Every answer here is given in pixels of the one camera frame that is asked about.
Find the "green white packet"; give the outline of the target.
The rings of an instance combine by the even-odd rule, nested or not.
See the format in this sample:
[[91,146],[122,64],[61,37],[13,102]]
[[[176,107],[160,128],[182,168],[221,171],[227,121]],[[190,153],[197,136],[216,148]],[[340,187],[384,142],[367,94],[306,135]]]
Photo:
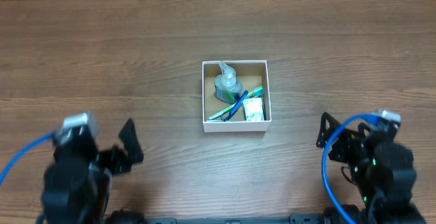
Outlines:
[[246,121],[263,121],[264,110],[261,97],[248,98],[243,101],[243,108]]

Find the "green white toothbrush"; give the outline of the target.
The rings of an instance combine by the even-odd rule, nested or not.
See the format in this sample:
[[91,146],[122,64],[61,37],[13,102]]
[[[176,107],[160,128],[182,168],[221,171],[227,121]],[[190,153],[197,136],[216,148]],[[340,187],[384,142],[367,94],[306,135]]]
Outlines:
[[[244,99],[248,99],[248,98],[252,98],[252,97],[259,97],[264,93],[264,88],[262,86],[259,86],[255,89],[253,89],[252,91],[248,92],[245,91],[243,93],[243,97]],[[224,114],[230,112],[231,110],[233,110],[235,105],[240,105],[242,102],[237,101],[236,103],[233,103],[232,105],[224,108],[223,110],[219,111],[218,113],[215,113],[214,115],[210,116],[208,119],[209,120],[215,120],[216,118],[219,118],[220,116],[223,116]]]

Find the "blue disposable razor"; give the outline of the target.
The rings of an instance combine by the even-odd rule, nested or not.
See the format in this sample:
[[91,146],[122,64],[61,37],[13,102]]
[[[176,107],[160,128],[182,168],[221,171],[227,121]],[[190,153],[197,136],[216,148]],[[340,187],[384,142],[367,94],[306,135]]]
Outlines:
[[221,115],[221,120],[222,121],[228,121],[230,120],[238,111],[238,109],[240,108],[240,105],[243,103],[243,101],[247,98],[249,92],[245,91],[240,97],[239,99],[236,101],[235,104],[231,105],[230,108],[226,108],[224,113]]

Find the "clear pump bottle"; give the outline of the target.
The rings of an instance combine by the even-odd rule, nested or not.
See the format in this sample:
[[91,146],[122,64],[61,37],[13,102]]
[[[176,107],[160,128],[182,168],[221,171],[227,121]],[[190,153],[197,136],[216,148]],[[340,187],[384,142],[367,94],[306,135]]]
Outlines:
[[234,68],[223,61],[219,63],[219,68],[221,69],[221,74],[214,81],[215,97],[226,103],[235,103],[240,97],[243,85],[236,77]]

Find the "blue toothpaste tube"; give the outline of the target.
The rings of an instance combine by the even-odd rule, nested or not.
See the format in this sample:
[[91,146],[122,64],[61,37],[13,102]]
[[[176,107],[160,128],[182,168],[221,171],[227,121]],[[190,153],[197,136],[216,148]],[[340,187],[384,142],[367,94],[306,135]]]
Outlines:
[[214,119],[214,120],[207,120],[207,123],[239,123],[239,122],[246,122],[246,121],[233,121],[233,120],[222,120],[222,119]]

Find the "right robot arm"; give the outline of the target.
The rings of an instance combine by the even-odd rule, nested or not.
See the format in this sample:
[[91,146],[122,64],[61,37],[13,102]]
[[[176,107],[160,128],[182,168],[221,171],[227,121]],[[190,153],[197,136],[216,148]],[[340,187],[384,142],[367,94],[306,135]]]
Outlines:
[[[321,115],[316,146],[322,148],[321,175],[332,202],[317,218],[320,223],[424,223],[411,202],[417,179],[411,149],[395,142],[401,116],[389,110],[356,114],[340,123]],[[349,170],[345,179],[359,190],[364,209],[340,204],[328,182],[327,161]]]

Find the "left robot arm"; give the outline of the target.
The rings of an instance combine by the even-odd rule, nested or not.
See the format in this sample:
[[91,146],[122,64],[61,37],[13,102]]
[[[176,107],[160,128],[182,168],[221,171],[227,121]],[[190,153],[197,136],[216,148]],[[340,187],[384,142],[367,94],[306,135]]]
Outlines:
[[119,132],[122,147],[99,150],[97,134],[94,118],[82,113],[65,118],[52,136],[38,223],[103,223],[113,177],[130,172],[144,154],[132,119]]

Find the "white cardboard box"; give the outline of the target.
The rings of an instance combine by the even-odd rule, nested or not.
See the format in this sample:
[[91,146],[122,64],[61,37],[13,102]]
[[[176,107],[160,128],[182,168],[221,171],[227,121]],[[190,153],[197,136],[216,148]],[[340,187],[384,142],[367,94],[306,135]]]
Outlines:
[[252,91],[262,86],[264,93],[260,96],[263,101],[264,120],[249,122],[245,119],[244,108],[239,108],[236,114],[230,119],[233,121],[246,121],[239,123],[207,123],[210,116],[224,108],[228,103],[219,101],[215,97],[214,81],[221,73],[219,61],[204,61],[202,63],[202,122],[206,133],[212,132],[265,132],[271,121],[270,91],[268,65],[265,60],[238,60],[226,61],[236,71],[236,77],[242,82],[244,91]]

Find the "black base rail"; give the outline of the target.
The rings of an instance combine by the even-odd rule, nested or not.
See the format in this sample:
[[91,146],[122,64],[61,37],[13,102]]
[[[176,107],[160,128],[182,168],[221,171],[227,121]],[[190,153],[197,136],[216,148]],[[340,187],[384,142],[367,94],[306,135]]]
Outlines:
[[332,220],[323,214],[292,214],[288,217],[220,218],[220,219],[148,219],[138,212],[114,211],[104,224],[331,224]]

